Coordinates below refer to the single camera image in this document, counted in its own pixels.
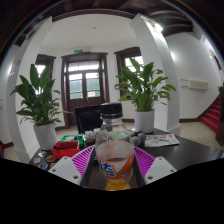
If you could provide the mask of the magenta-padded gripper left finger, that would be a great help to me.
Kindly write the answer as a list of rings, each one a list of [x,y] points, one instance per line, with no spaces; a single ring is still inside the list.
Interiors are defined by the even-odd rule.
[[[89,146],[72,157],[62,157],[49,172],[76,185],[87,187],[94,159],[94,147]]]

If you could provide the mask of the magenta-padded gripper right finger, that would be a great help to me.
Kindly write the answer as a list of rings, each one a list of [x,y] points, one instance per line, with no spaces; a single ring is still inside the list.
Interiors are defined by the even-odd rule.
[[[138,147],[134,148],[134,153],[134,171],[139,187],[153,183],[176,172],[176,169],[164,157],[154,157]]]

